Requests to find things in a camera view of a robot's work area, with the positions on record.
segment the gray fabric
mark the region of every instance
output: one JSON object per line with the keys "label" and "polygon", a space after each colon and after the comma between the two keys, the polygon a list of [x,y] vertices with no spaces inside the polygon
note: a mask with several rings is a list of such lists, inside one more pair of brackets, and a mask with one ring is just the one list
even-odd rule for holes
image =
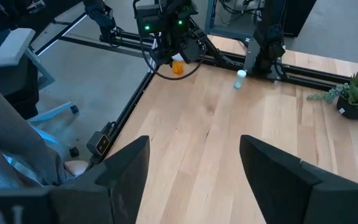
{"label": "gray fabric", "polygon": [[[33,171],[39,184],[13,168],[3,154]],[[58,153],[45,145],[0,94],[0,189],[60,185],[70,178]]]}

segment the wooden tabletop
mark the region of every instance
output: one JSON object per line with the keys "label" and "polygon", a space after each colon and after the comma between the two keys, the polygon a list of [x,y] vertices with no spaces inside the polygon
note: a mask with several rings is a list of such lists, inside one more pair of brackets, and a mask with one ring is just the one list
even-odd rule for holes
{"label": "wooden tabletop", "polygon": [[[212,40],[244,53],[237,41]],[[358,71],[357,63],[299,52],[287,51],[283,61],[342,75]],[[235,90],[235,74],[203,65],[181,81],[153,78],[109,153],[150,136],[138,223],[265,223],[242,168],[242,134],[358,182],[358,121],[343,118],[335,105],[307,101],[318,91],[302,86],[246,78]]]}

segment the potted plant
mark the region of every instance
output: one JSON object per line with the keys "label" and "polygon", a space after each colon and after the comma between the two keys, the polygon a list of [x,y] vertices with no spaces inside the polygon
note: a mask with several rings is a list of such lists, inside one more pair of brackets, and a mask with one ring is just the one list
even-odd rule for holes
{"label": "potted plant", "polygon": [[307,99],[326,100],[332,103],[337,96],[338,111],[346,118],[358,120],[358,72],[351,76],[349,83],[338,85],[327,93],[310,95]]}

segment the black plant pot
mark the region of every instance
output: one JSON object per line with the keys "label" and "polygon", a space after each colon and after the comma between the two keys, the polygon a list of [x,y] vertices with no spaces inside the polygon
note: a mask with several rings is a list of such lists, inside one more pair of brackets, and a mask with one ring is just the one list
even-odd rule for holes
{"label": "black plant pot", "polygon": [[358,120],[358,109],[350,105],[344,98],[338,98],[336,108],[345,118]]}

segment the black metal frame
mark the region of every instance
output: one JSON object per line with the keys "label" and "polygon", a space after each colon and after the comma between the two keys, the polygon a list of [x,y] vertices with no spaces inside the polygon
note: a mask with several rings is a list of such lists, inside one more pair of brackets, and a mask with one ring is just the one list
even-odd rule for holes
{"label": "black metal frame", "polygon": [[[85,15],[86,14],[84,13],[75,21],[73,21],[68,27],[66,27],[63,31],[61,31],[61,33],[56,35],[51,41],[49,41],[40,50],[38,50],[36,54],[38,55],[40,52],[44,51],[47,47],[49,47],[49,45],[53,44],[56,40],[64,40],[67,42],[81,44],[88,47],[95,47],[98,49],[119,52],[119,48],[111,47],[106,44],[99,44],[96,42],[89,42],[85,40],[79,40],[79,39],[63,36],[73,26],[73,24],[77,23]],[[197,25],[193,20],[191,20],[191,25],[192,25],[191,28],[197,27]],[[107,44],[120,45],[121,47],[126,47],[129,49],[140,50],[140,37],[138,34],[121,32],[121,37],[122,39],[110,40],[111,43],[109,43],[109,40],[103,39],[102,37],[100,38],[100,41]],[[151,50],[154,40],[151,38],[145,38],[142,40],[144,42],[144,49],[146,51]],[[241,69],[247,69],[247,70],[251,69],[249,68],[249,65],[253,64],[254,58],[256,56],[256,54],[252,53],[251,50],[252,49],[256,50],[256,52],[259,50],[258,49],[259,46],[257,45],[256,41],[253,40],[249,42],[247,56],[220,51],[214,46],[214,44],[208,38],[206,38],[204,43],[207,48],[207,51],[203,64],[211,65],[219,68],[225,68],[233,71],[238,71]],[[309,88],[314,88],[323,91],[328,91],[331,88],[334,88],[338,84],[343,84],[349,81],[349,77],[336,75],[328,72],[320,72],[317,70],[301,68],[301,67],[286,65],[286,64],[281,64],[281,66],[282,66],[281,70],[284,75],[283,74],[280,75],[277,73],[276,70],[272,69],[271,74],[265,76],[260,76],[260,75],[254,75],[254,76],[258,78],[268,79],[271,81],[287,82],[287,83],[306,86]],[[109,122],[101,131],[110,140],[108,149],[112,148],[112,145],[115,143],[121,130],[123,129],[124,125],[129,119],[129,116],[135,109],[137,103],[141,99],[145,89],[148,87],[153,77],[154,77],[154,72],[148,71],[146,73],[144,79],[139,84],[138,88],[136,89],[135,93],[132,95],[131,99],[129,100],[128,104],[126,105],[126,107],[124,108],[118,119],[115,122]],[[102,156],[94,155],[91,158],[91,164],[98,164],[101,161],[103,161],[103,159],[107,156],[108,152],[109,150],[105,150]]]}

